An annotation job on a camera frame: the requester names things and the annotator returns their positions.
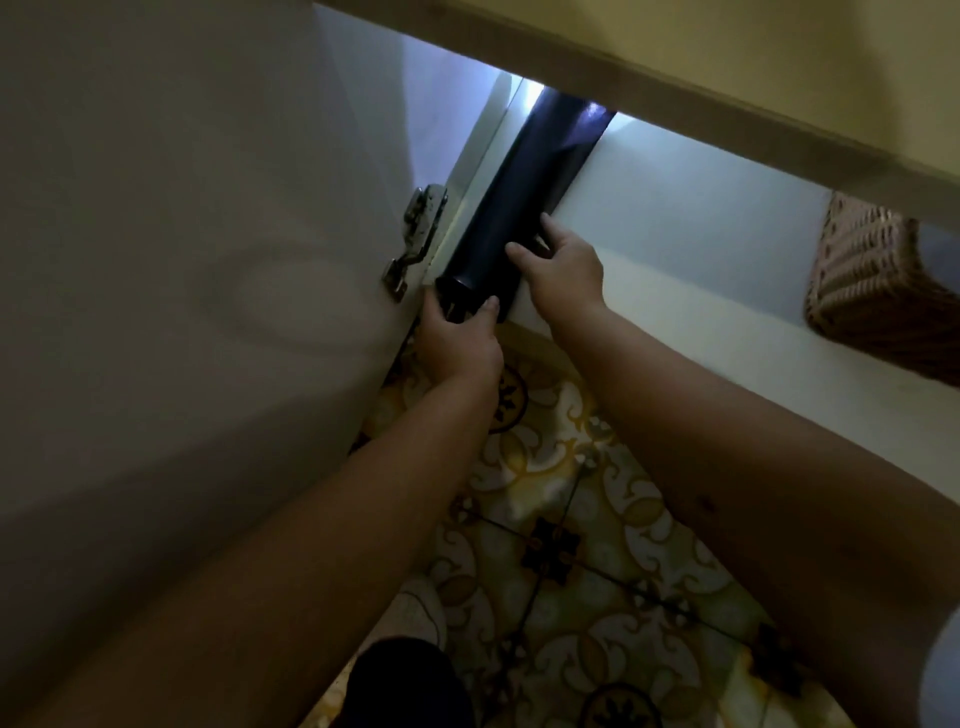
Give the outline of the person's left hand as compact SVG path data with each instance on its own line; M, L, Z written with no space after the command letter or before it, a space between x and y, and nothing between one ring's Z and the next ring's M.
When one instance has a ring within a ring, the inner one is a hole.
M468 320L448 321L433 286L424 288L419 326L414 335L417 356L433 384L456 381L496 392L503 354L494 329L472 329Z

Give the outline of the person's right hand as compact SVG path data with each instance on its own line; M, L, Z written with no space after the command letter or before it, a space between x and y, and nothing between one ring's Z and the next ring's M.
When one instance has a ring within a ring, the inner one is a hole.
M536 276L523 276L534 309L553 334L589 320L607 309L604 268L594 247L572 230L542 213L539 218L548 256Z

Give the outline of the dark blue cylindrical roll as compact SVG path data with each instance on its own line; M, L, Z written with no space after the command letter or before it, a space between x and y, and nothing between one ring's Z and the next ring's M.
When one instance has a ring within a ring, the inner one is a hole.
M462 323L490 297L506 319L522 280L506 245L542 249L542 214L556 211L616 114L551 87L539 92L435 283L448 321Z

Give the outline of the person's left forearm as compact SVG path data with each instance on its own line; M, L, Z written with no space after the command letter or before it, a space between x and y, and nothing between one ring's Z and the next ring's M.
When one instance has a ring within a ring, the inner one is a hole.
M465 480L501 371L450 372L328 480L152 601L16 728L296 727Z

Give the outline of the person's right forearm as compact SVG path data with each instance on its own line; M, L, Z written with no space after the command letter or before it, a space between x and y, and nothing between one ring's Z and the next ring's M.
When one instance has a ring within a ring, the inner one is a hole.
M559 334L618 437L857 728L920 728L960 504L608 308Z

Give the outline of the metal cabinet hinge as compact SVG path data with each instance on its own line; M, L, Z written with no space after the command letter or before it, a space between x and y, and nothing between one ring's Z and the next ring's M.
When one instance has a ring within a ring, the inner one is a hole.
M390 260L381 276L382 285L395 303L401 303L408 290L409 269L424 262L430 252L449 199L448 188L442 184L414 189L402 216L403 252Z

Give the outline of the white cabinet body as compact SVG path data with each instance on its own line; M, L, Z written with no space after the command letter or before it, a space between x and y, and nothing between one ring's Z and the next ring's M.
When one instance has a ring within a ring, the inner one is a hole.
M619 313L950 489L960 480L960 388L829 342L801 321L833 189L620 111L557 216L597 245Z

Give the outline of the beige cabinet top panel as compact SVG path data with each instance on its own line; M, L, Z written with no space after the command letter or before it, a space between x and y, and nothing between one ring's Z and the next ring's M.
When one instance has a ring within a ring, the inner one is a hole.
M960 233L960 0L317 0Z

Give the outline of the white cabinet door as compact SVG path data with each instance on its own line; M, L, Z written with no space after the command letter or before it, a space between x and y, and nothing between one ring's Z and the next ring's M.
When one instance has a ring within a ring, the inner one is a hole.
M0 724L325 477L519 77L313 0L0 0Z

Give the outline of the brown wicker basket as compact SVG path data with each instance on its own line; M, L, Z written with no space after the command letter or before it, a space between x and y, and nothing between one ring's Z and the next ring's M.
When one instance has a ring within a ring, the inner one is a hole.
M921 223L831 194L803 304L816 334L960 388L960 292L922 261Z

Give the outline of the person's dark trouser leg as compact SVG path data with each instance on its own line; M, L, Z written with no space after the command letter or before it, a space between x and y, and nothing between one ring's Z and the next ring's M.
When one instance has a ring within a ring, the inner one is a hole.
M331 728L476 728L450 658L417 637L375 642L355 661Z

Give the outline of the person's white sleeve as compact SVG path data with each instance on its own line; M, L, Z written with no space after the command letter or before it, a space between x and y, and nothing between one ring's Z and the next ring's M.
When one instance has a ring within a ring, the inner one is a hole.
M918 696L919 728L960 728L960 608L928 653Z

